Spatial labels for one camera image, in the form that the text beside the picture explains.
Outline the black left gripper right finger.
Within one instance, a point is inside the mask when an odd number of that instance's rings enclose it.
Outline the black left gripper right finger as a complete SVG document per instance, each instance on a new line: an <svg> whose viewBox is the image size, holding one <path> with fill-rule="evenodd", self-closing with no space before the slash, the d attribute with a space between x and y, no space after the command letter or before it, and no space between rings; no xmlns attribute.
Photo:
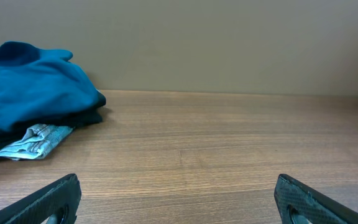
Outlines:
<svg viewBox="0 0 358 224"><path fill-rule="evenodd" d="M283 224L358 224L358 213L287 174L280 174L274 198Z"/></svg>

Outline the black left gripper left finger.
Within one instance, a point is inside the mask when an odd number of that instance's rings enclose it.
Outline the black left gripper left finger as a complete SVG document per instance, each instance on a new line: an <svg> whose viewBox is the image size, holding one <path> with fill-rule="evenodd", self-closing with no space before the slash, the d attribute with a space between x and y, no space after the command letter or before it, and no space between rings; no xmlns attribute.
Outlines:
<svg viewBox="0 0 358 224"><path fill-rule="evenodd" d="M0 224L74 224L80 200L80 181L68 174L0 210Z"/></svg>

